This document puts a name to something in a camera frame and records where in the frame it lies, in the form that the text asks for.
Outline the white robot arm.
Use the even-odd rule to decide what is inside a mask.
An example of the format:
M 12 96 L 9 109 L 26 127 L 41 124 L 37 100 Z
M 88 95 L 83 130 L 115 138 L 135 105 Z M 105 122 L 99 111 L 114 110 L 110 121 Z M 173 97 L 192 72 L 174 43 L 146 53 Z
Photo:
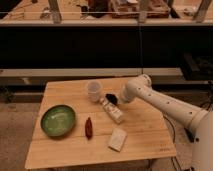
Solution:
M 162 94 L 146 75 L 127 81 L 119 94 L 122 103 L 139 98 L 167 114 L 194 135 L 190 171 L 213 171 L 213 111 Z

